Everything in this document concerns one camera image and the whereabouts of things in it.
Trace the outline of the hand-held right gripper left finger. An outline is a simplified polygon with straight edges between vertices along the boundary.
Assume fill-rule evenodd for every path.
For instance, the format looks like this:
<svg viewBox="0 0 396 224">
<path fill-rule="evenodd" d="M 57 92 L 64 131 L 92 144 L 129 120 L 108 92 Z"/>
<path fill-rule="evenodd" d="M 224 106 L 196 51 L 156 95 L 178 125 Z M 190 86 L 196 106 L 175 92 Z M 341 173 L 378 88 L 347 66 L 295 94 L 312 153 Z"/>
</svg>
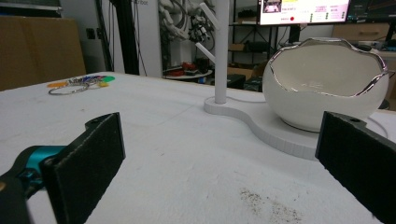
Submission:
<svg viewBox="0 0 396 224">
<path fill-rule="evenodd" d="M 84 224 L 125 159 L 120 114 L 86 123 L 86 131 L 41 162 L 58 224 Z"/>
</svg>

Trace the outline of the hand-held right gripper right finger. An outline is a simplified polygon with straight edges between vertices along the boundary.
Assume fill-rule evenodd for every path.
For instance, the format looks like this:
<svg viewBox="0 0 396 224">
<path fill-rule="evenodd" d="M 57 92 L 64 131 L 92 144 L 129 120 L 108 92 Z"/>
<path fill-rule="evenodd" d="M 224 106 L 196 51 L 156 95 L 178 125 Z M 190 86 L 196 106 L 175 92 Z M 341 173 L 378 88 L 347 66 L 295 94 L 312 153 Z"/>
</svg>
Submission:
<svg viewBox="0 0 396 224">
<path fill-rule="evenodd" d="M 396 224 L 396 143 L 360 119 L 326 111 L 315 157 L 374 217 Z"/>
</svg>

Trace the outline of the white eggshell-shaped bowl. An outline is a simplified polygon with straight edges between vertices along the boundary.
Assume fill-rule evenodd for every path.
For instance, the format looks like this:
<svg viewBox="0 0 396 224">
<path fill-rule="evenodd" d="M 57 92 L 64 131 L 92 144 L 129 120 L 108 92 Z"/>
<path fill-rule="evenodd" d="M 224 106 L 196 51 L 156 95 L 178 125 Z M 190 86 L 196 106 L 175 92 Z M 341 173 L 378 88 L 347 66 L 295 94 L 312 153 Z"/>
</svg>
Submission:
<svg viewBox="0 0 396 224">
<path fill-rule="evenodd" d="M 263 72 L 266 103 L 287 124 L 320 130 L 326 111 L 368 119 L 385 99 L 389 70 L 376 53 L 340 38 L 308 38 L 280 49 Z"/>
</svg>

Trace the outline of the brown cardboard panel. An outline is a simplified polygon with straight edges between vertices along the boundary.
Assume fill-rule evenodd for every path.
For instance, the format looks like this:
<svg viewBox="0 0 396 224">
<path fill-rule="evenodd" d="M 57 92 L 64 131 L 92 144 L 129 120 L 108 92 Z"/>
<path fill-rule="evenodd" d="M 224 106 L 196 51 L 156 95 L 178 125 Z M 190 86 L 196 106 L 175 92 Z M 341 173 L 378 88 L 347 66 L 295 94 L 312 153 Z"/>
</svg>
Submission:
<svg viewBox="0 0 396 224">
<path fill-rule="evenodd" d="M 0 91 L 85 73 L 74 20 L 0 16 Z"/>
</svg>

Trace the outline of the black metal stand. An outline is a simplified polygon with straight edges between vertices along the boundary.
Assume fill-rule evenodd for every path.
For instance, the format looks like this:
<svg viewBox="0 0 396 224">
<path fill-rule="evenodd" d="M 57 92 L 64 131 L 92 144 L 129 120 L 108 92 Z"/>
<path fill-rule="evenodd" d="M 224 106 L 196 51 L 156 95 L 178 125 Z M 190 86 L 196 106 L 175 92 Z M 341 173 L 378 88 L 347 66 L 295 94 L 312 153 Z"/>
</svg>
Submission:
<svg viewBox="0 0 396 224">
<path fill-rule="evenodd" d="M 126 74 L 139 75 L 139 61 L 134 34 L 132 0 L 109 0 L 115 7 L 120 34 L 120 46 Z"/>
</svg>

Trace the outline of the round white side table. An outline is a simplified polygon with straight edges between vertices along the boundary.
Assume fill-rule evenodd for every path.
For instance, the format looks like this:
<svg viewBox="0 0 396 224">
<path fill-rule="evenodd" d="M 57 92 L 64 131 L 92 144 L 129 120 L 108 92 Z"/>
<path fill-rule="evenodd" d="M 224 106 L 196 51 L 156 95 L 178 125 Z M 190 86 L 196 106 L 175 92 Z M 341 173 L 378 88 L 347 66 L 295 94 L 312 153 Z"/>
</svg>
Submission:
<svg viewBox="0 0 396 224">
<path fill-rule="evenodd" d="M 213 71 L 211 69 L 207 70 L 205 73 L 200 73 L 198 70 L 194 71 L 169 71 L 163 75 L 165 79 L 173 79 L 173 80 L 188 80 L 188 79 L 195 79 L 200 77 L 207 77 L 211 75 Z"/>
</svg>

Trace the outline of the computer monitor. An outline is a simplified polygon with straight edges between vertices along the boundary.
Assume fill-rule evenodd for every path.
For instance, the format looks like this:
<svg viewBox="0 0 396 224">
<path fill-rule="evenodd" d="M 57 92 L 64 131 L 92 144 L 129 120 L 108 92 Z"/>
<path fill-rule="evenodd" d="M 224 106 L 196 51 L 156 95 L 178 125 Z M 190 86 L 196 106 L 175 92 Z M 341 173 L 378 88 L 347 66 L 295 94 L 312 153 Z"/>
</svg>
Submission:
<svg viewBox="0 0 396 224">
<path fill-rule="evenodd" d="M 259 0 L 259 25 L 345 22 L 350 0 Z"/>
</svg>

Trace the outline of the white branched stand with base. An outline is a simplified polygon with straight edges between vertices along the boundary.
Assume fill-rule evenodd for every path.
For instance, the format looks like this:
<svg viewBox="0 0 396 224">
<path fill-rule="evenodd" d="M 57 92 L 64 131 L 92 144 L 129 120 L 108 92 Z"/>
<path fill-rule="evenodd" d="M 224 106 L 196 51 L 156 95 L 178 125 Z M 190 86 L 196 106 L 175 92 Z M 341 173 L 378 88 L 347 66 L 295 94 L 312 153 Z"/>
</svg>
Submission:
<svg viewBox="0 0 396 224">
<path fill-rule="evenodd" d="M 217 13 L 205 4 L 201 9 L 214 23 L 216 34 L 215 54 L 209 59 L 215 63 L 215 95 L 205 99 L 204 110 L 214 115 L 229 116 L 244 121 L 265 144 L 297 158 L 313 161 L 318 133 L 295 128 L 284 122 L 266 103 L 235 99 L 227 95 L 227 45 L 230 0 L 216 0 Z"/>
</svg>

